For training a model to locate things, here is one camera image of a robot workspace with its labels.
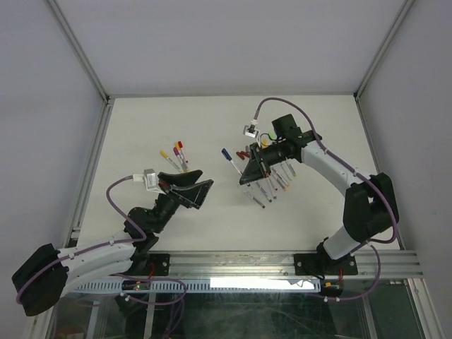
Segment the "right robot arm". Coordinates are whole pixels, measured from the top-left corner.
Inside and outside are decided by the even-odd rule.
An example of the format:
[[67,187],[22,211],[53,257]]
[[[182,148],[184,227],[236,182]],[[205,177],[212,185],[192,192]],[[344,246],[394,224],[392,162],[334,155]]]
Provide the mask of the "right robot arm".
[[242,172],[241,185],[268,177],[273,165],[286,160],[312,168],[328,180],[344,197],[343,225],[318,246],[316,267],[332,273],[340,267],[341,259],[375,235],[395,229],[399,222],[393,183],[387,174],[362,174],[322,143],[314,130],[302,131],[291,114],[272,123],[276,140],[266,148],[258,143],[249,146],[250,158]]

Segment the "red square-cap pen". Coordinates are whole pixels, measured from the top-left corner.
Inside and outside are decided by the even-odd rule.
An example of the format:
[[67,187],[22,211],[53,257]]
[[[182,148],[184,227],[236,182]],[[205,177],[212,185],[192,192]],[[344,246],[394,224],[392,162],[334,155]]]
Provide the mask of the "red square-cap pen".
[[270,175],[270,179],[271,179],[271,182],[272,182],[271,185],[273,187],[273,190],[274,191],[278,191],[278,183],[277,183],[276,178],[275,178],[275,176],[273,174]]

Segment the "light green pen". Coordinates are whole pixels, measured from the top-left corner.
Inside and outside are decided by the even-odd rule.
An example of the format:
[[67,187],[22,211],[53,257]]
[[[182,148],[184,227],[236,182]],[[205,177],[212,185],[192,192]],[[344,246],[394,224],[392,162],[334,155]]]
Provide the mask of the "light green pen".
[[292,166],[289,162],[286,162],[286,165],[287,165],[287,167],[288,167],[288,169],[289,169],[291,175],[292,175],[293,177],[296,177],[297,174],[296,174],[296,172],[295,172],[293,166]]

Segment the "yellow pen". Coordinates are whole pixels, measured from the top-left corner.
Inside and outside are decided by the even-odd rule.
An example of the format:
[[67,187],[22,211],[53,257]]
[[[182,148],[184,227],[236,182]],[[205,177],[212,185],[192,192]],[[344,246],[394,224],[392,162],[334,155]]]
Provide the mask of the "yellow pen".
[[281,181],[282,185],[285,187],[284,190],[287,191],[290,183],[278,172],[275,171],[275,176]]

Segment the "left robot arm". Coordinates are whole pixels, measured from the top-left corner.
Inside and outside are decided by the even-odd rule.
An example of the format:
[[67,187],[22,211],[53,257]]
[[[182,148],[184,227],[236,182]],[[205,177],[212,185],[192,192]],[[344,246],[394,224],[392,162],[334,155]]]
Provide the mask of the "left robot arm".
[[[111,207],[124,219],[124,229],[97,243],[57,249],[48,243],[38,247],[12,275],[16,302],[25,315],[37,316],[51,309],[77,287],[108,275],[130,272],[140,274],[148,266],[148,251],[177,209],[200,209],[214,181],[201,181],[202,172],[159,173],[150,185],[144,174],[123,177],[106,190]],[[125,213],[112,200],[112,189],[127,181],[140,182],[158,197],[151,209]]]

